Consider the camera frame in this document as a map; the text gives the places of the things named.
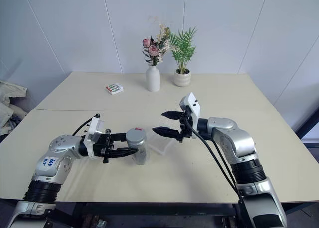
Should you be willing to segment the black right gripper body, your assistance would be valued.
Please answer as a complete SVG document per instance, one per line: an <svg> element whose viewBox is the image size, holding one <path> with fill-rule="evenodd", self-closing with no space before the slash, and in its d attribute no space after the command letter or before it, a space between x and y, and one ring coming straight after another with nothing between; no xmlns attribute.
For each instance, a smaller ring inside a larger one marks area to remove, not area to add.
<svg viewBox="0 0 319 228"><path fill-rule="evenodd" d="M194 122L194 119L192 117L192 111L190 109L186 109L184 112L182 112L181 117L179 118L179 122L181 131L177 140L179 142L183 142L184 138L192 137L192 126Z"/></svg>

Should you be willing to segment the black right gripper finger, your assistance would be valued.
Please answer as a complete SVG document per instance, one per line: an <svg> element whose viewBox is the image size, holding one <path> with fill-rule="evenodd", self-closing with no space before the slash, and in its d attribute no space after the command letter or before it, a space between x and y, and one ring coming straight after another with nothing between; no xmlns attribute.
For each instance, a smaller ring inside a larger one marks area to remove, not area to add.
<svg viewBox="0 0 319 228"><path fill-rule="evenodd" d="M185 117L185 113L180 111L166 111L161 115L171 120L180 120Z"/></svg>
<svg viewBox="0 0 319 228"><path fill-rule="evenodd" d="M169 127L154 127L152 130L163 137L168 137L168 138L179 138L180 137L180 132L178 130L171 129Z"/></svg>

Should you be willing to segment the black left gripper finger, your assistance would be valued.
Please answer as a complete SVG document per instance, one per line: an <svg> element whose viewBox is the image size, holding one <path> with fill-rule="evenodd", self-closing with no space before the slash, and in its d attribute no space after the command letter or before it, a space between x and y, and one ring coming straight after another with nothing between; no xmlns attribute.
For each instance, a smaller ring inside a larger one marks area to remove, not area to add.
<svg viewBox="0 0 319 228"><path fill-rule="evenodd" d="M136 153L138 149L116 149L107 152L107 158L120 158Z"/></svg>
<svg viewBox="0 0 319 228"><path fill-rule="evenodd" d="M120 141L120 142L126 142L126 133L112 133L110 134L110 141Z"/></svg>

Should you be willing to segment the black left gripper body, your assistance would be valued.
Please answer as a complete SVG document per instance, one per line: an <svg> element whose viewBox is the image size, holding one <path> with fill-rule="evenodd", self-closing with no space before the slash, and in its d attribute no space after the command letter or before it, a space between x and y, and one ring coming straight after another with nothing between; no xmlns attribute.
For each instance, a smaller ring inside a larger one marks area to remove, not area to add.
<svg viewBox="0 0 319 228"><path fill-rule="evenodd" d="M98 141L93 145L94 155L103 158L102 162L107 164L114 148L111 141L111 130L106 129L104 134L101 134Z"/></svg>

